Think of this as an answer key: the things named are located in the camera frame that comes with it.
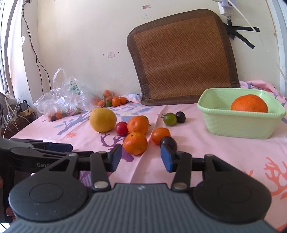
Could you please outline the person left hand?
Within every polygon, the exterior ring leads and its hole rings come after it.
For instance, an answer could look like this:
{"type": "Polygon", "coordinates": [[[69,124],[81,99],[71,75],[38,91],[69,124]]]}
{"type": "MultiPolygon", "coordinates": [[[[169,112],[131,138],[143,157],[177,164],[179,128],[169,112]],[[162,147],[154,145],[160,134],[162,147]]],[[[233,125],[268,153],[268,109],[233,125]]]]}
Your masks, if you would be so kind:
{"type": "Polygon", "coordinates": [[[11,224],[16,220],[16,216],[9,204],[9,193],[13,187],[11,180],[8,177],[1,177],[1,220],[11,224]]]}

